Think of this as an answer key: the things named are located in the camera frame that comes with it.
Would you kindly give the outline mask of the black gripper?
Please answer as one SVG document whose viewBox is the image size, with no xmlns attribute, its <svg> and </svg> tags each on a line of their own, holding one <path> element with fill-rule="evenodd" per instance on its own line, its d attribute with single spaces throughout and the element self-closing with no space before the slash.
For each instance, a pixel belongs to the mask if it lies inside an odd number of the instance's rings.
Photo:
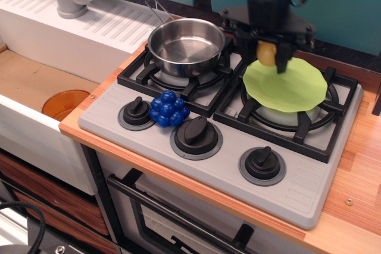
<svg viewBox="0 0 381 254">
<path fill-rule="evenodd" d="M 311 51 L 316 27 L 296 15 L 290 8 L 279 17 L 265 12 L 250 11 L 247 6 L 226 7 L 220 10 L 224 28 L 235 35 L 242 61 L 251 64 L 257 59 L 258 41 L 276 45 L 276 67 L 284 73 L 296 50 Z"/>
</svg>

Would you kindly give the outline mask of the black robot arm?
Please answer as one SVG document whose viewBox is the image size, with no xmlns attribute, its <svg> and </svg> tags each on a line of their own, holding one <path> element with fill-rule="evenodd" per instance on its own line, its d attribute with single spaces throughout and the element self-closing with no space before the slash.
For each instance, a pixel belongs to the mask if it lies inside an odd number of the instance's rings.
<svg viewBox="0 0 381 254">
<path fill-rule="evenodd" d="M 246 0 L 244 6 L 223 8 L 220 15 L 224 28 L 235 35 L 245 64 L 258 59 L 284 73 L 296 50 L 311 51 L 314 47 L 315 25 L 292 11 L 306 2 Z"/>
</svg>

